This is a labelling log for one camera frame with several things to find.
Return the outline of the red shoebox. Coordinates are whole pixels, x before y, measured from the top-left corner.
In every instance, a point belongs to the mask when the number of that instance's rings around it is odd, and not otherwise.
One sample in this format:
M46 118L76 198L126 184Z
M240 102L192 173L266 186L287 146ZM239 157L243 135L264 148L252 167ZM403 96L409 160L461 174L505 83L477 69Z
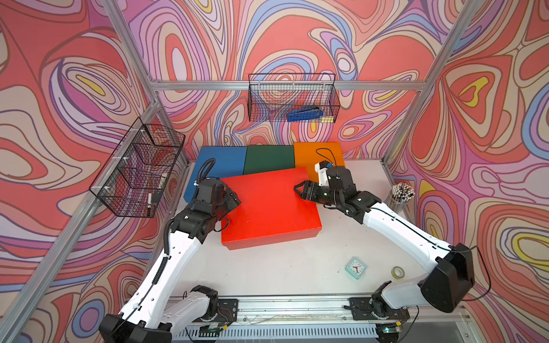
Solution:
M317 205L294 190L307 180L305 168L224 178L241 204L227 215L222 244L241 250L316 237L323 228Z

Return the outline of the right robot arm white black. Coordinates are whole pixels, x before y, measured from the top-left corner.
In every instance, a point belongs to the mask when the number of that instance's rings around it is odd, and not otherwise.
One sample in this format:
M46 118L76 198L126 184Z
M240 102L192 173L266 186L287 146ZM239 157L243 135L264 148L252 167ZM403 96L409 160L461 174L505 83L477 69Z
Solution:
M305 180L294 187L302 200L338 210L375 230L423 268L424 273L414 279L388 281L378 287L367 305L371 315L384 320L396 310L420 305L452 313L475 284L471 249L427 234L373 193L357 190L347 168L323 161L315 169L318 182Z

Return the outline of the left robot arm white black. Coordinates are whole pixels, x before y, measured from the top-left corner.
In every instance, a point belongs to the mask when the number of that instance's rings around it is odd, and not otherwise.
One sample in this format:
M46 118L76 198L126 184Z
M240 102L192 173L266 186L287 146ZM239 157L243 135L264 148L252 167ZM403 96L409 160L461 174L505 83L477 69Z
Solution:
M203 285L167 307L180 274L208 234L241 204L221 179L209 177L215 163L210 158L200 167L192 200L164 227L163 252L136 293L118 314L104 316L99 332L105 342L171 342L197 320L214 324L215 334L235 321L233 310L224 307L218 292Z

